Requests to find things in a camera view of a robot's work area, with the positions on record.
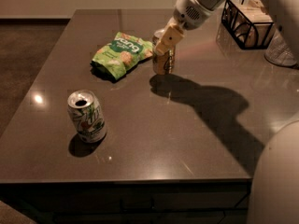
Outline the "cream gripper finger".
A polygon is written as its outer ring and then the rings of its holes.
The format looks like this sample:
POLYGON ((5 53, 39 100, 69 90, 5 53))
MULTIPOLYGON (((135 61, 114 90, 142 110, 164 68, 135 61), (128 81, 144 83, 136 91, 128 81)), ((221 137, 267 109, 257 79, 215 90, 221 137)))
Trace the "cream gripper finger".
POLYGON ((154 51, 157 55, 164 55, 172 49, 181 39, 184 38, 184 31, 179 23, 171 18, 164 27, 161 37, 158 39, 154 51))

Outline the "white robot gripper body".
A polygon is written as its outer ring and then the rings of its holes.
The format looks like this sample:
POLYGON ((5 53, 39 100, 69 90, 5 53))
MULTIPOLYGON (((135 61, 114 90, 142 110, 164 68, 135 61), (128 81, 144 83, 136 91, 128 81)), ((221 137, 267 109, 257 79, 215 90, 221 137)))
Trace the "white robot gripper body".
POLYGON ((177 0, 173 17, 185 30, 201 26, 213 13, 213 0, 177 0))

